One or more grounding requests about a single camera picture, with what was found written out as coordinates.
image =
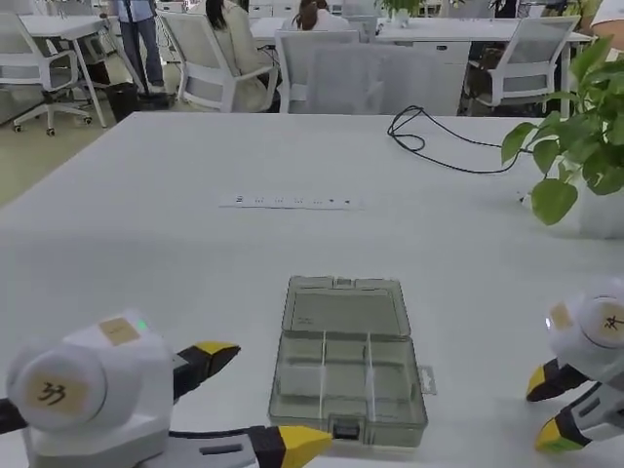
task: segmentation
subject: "long black hair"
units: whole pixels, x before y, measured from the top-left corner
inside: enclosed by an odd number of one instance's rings
[[[303,31],[310,31],[319,20],[319,9],[326,10],[328,3],[326,0],[301,0],[299,13],[292,20],[296,22],[297,28]]]
[[[227,27],[223,17],[223,0],[206,0],[206,16],[214,30],[220,31]]]

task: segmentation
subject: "blue jeans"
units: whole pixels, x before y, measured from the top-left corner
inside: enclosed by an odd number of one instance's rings
[[[156,19],[144,19],[135,23],[136,38],[133,38],[133,30],[127,22],[120,21],[121,38],[124,43],[124,51],[135,68],[136,74],[141,76],[141,58],[137,57],[137,49],[135,47],[135,39],[138,44],[138,36],[143,39],[147,55],[145,57],[145,74],[147,81],[153,86],[164,86],[163,67],[160,64],[160,54],[158,52],[158,42],[156,40]]]

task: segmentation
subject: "green plant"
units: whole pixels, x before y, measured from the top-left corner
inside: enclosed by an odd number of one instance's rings
[[[422,0],[376,0],[377,5],[381,5],[390,15],[400,10],[408,10],[410,16],[417,16],[420,12]]]
[[[569,119],[551,112],[539,125],[523,122],[503,140],[503,164],[528,148],[544,174],[530,192],[533,213],[544,224],[555,224],[569,212],[578,199],[578,183],[596,195],[624,187],[624,60],[605,61],[610,42],[599,39],[572,61],[576,92],[547,97],[569,99],[574,106]]]

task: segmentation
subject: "woman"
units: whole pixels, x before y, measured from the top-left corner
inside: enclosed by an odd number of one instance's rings
[[[601,37],[613,36],[611,47],[624,51],[624,2],[603,0],[594,16],[592,30]]]
[[[301,0],[299,13],[284,21],[282,29],[301,31],[348,31],[353,26],[344,18],[335,17],[328,10],[326,0]]]
[[[202,0],[191,13],[206,14],[225,60],[233,72],[245,75],[264,66],[255,48],[249,17],[241,7],[229,0]],[[219,87],[207,87],[216,89],[206,89],[202,94],[211,95],[207,98],[217,98],[212,95],[218,95]],[[260,80],[247,80],[236,88],[233,110],[257,112],[262,109],[265,99],[266,87]]]

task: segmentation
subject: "sticker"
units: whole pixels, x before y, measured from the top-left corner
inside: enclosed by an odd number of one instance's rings
[[[572,326],[572,319],[569,318],[567,307],[562,302],[553,307],[553,310],[550,311],[550,317],[553,319],[553,325],[557,330],[562,331]]]
[[[123,317],[99,324],[99,328],[106,335],[113,346],[126,344],[140,338],[138,332]]]
[[[36,373],[26,387],[26,403],[39,410],[78,415],[88,393],[89,386],[80,380]]]
[[[601,306],[603,326],[600,335],[607,339],[621,340],[624,338],[624,307],[613,303]]]

